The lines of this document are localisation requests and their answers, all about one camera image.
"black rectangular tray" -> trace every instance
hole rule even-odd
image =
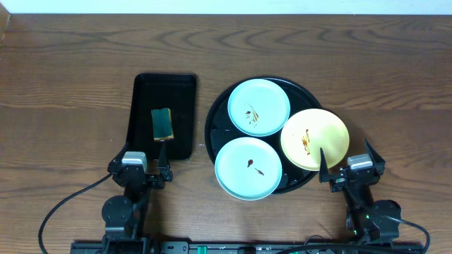
[[[193,147],[196,76],[142,73],[135,77],[127,139],[130,151],[158,159],[162,142],[154,142],[152,109],[171,109],[173,140],[165,141],[168,159],[188,159]]]

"dirty plate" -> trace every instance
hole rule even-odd
[[[284,126],[289,119],[290,103],[279,85],[257,78],[241,83],[232,91],[227,112],[240,131],[264,137]]]
[[[270,195],[283,174],[276,151],[257,138],[229,141],[215,160],[215,174],[221,187],[242,200],[258,200]]]
[[[328,168],[347,154],[350,137],[347,127],[335,114],[323,109],[306,109],[291,116],[281,132],[281,147],[296,166],[318,171],[320,148]]]

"wooden table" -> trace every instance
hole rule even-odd
[[[218,185],[204,146],[217,96],[238,80],[277,75],[303,84],[344,118],[351,151],[367,137],[386,159],[374,198],[452,249],[452,18],[450,16],[14,15],[0,47],[0,253],[37,253],[37,232],[67,195],[107,174],[124,144],[133,79],[199,78],[194,151],[152,194],[147,231],[193,241],[340,238],[345,201],[316,179],[243,202]],[[108,180],[61,207],[44,231],[50,253],[99,240]],[[400,227],[401,240],[421,232]]]

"black serving tray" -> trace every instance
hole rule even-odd
[[[317,99],[306,88],[302,87],[301,85],[298,85],[284,78],[277,77],[257,77],[257,78],[263,78],[272,81],[275,84],[279,85],[285,91],[290,101],[290,116],[304,109],[321,109],[321,105],[317,101]],[[206,120],[204,136],[206,139],[207,152],[213,163],[215,163],[215,158],[217,157],[217,154],[219,153],[221,148],[224,145],[226,145],[226,143],[236,138],[251,137],[250,135],[247,135],[239,131],[239,129],[237,129],[231,122],[229,114],[227,113],[227,101],[232,91],[240,83],[243,83],[244,81],[250,79],[254,78],[249,78],[240,81],[233,85],[232,87],[227,88],[226,91],[224,91],[217,98],[217,100],[213,103],[212,107],[210,108]],[[269,145],[271,145],[281,159],[282,178],[280,185],[276,188],[275,191],[273,191],[273,194],[281,194],[293,191],[303,186],[308,181],[310,181],[315,175],[317,175],[317,171],[300,169],[286,158],[283,149],[281,148],[280,134],[281,131],[278,131],[277,133],[266,137],[254,137],[263,140],[267,142]]]
[[[133,84],[126,141],[130,151],[158,159],[162,142],[154,142],[152,109],[171,109],[173,140],[165,141],[168,159],[188,159],[193,147],[196,76],[138,74]]]

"green sponge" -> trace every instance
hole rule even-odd
[[[168,108],[153,109],[150,113],[153,115],[154,141],[173,139],[171,110]]]

